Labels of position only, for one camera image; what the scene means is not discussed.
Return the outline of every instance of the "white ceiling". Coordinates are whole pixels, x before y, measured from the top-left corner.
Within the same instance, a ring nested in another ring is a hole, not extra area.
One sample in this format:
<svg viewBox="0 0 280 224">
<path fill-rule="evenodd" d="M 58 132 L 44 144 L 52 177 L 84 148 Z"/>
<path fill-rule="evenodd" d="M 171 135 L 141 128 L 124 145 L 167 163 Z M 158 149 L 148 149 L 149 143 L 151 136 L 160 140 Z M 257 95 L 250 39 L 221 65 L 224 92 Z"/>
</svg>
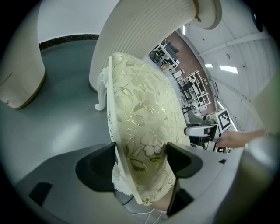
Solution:
<svg viewBox="0 0 280 224">
<path fill-rule="evenodd" d="M 276 75 L 279 52 L 273 39 L 253 23 L 250 9 L 239 0 L 221 0 L 223 17 L 214 30 L 186 24 L 185 36 L 209 78 L 218 89 L 219 101 L 227 107 L 238 130 L 255 130 L 262 124 L 251 102 Z M 238 74 L 222 71 L 232 66 Z"/>
</svg>

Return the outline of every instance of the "cream fabric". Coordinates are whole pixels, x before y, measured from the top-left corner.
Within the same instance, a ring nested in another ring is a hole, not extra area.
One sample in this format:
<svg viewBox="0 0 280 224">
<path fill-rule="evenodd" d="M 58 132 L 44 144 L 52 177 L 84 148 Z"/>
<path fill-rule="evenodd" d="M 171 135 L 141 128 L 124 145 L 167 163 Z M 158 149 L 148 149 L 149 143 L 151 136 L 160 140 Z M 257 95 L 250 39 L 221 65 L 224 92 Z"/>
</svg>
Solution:
<svg viewBox="0 0 280 224">
<path fill-rule="evenodd" d="M 165 147 L 167 142 L 190 145 L 185 119 L 164 74 L 130 55 L 115 53 L 112 59 L 115 102 L 108 104 L 115 103 L 119 130 L 112 129 L 108 107 L 111 139 L 115 131 L 120 133 L 138 193 L 143 204 L 150 205 L 175 183 Z M 112 181 L 118 190 L 131 194 L 121 167 L 114 166 Z"/>
</svg>

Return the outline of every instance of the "white curved pillar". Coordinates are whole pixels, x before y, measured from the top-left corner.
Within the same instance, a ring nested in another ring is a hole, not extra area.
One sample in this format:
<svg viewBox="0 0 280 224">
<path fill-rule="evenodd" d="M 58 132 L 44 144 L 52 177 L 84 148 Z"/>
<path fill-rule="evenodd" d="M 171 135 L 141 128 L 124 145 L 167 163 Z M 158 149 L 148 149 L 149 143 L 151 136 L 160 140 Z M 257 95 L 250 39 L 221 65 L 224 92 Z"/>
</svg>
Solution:
<svg viewBox="0 0 280 224">
<path fill-rule="evenodd" d="M 194 19 L 193 0 L 120 0 L 107 19 L 94 49 L 89 81 L 97 89 L 97 78 L 108 66 L 112 53 L 139 59 L 184 24 Z"/>
<path fill-rule="evenodd" d="M 18 109 L 30 102 L 45 77 L 38 45 L 36 6 L 11 38 L 0 62 L 0 100 Z"/>
</svg>

